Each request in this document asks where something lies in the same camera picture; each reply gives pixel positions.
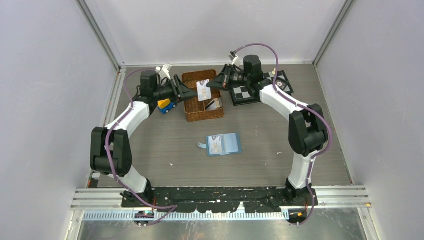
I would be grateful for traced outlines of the brown wicker basket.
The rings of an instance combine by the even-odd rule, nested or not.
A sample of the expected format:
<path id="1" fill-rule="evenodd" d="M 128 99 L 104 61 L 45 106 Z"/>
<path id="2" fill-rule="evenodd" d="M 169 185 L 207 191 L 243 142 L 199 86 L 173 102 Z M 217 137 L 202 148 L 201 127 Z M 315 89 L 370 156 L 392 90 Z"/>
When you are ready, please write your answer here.
<path id="1" fill-rule="evenodd" d="M 197 82 L 203 80 L 213 80 L 217 76 L 215 69 L 186 72 L 182 74 L 182 82 L 197 93 Z M 184 112 L 188 122 L 204 121 L 224 117 L 224 107 L 206 110 L 207 105 L 215 98 L 221 97 L 221 92 L 213 88 L 211 90 L 212 99 L 199 101 L 198 97 L 184 102 Z"/>

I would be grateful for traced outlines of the white portrait credit card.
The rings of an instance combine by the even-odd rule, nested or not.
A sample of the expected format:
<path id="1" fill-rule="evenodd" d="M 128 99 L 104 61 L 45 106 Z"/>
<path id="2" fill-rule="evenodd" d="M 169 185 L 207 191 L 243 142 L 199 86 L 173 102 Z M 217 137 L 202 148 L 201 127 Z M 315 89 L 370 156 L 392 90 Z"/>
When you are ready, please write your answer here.
<path id="1" fill-rule="evenodd" d="M 211 155 L 220 155 L 223 152 L 222 148 L 222 136 L 211 135 L 208 136 L 209 153 Z"/>

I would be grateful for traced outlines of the blue card holder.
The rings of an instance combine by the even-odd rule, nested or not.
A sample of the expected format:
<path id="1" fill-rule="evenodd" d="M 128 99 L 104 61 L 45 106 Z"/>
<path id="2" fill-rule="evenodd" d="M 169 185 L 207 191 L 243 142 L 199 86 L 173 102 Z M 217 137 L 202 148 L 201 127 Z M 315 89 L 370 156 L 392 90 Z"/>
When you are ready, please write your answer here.
<path id="1" fill-rule="evenodd" d="M 211 155 L 209 153 L 209 143 L 208 143 L 208 135 L 205 137 L 205 141 L 198 142 L 197 146 L 200 149 L 204 149 L 206 151 L 206 154 L 208 157 L 216 157 L 216 156 L 225 156 L 225 155 L 232 155 L 232 154 L 240 154 L 242 152 L 242 146 L 241 146 L 241 140 L 240 135 L 238 132 L 234 133 L 225 133 L 225 134 L 215 134 L 215 135 L 221 135 L 222 139 L 222 153 L 221 154 L 214 154 Z"/>

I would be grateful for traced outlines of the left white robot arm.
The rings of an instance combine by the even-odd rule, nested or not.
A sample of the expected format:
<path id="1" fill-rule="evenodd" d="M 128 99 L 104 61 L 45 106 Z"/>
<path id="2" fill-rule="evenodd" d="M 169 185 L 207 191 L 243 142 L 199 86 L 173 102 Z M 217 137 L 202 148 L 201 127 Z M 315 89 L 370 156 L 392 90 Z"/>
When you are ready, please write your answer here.
<path id="1" fill-rule="evenodd" d="M 159 101 L 179 104 L 196 96 L 197 92 L 185 85 L 178 75 L 170 77 L 156 69 L 141 70 L 140 84 L 126 110 L 108 125 L 92 130 L 91 169 L 135 192 L 135 202 L 148 207 L 154 199 L 148 190 L 151 184 L 133 167 L 130 137 L 152 115 Z"/>

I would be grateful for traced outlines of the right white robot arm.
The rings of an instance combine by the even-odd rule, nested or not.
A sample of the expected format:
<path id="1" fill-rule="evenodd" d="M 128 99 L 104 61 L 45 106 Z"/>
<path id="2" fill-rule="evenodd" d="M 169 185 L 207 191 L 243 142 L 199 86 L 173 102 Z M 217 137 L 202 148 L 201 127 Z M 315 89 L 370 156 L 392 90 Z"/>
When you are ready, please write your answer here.
<path id="1" fill-rule="evenodd" d="M 318 104 L 306 105 L 283 91 L 277 84 L 279 73 L 263 72 L 262 62 L 257 55 L 243 58 L 230 54 L 231 63 L 207 87 L 230 91 L 239 87 L 248 90 L 251 96 L 270 106 L 288 121 L 288 142 L 294 152 L 293 164 L 286 180 L 285 198 L 291 205 L 299 205 L 306 197 L 303 189 L 312 183 L 311 175 L 316 157 L 330 141 L 329 125 Z"/>

